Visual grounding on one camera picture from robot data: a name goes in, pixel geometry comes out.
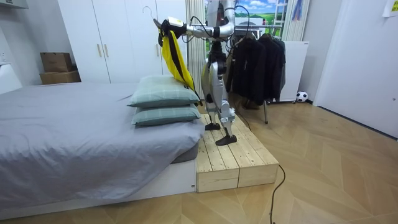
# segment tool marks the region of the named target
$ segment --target wall outlet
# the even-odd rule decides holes
[[[7,57],[6,57],[6,54],[4,52],[1,52],[1,61],[2,62],[7,62]]]

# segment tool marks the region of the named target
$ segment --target wooden platform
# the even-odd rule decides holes
[[[208,114],[203,114],[201,120],[204,124],[210,122]],[[225,131],[205,131],[197,157],[197,192],[275,182],[278,161],[238,116],[232,132],[238,139],[236,143],[217,146],[215,141],[225,136]]]

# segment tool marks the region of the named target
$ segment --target soccer ball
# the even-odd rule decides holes
[[[298,92],[296,101],[300,103],[304,103],[308,99],[308,94],[306,92]]]

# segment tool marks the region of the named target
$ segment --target pillow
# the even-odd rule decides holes
[[[200,118],[200,113],[195,105],[137,108],[131,124],[135,124],[136,126],[150,126],[191,121],[198,118]]]
[[[199,97],[189,87],[168,75],[141,78],[129,106],[153,108],[197,103]]]

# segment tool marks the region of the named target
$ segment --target cabinet handle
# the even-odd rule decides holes
[[[105,53],[106,53],[106,56],[109,57],[109,55],[108,55],[108,48],[107,48],[106,44],[105,44]]]
[[[100,49],[100,45],[99,45],[99,44],[97,44],[97,49],[98,49],[98,54],[99,54],[99,57],[102,57],[102,54],[101,54],[101,49]]]

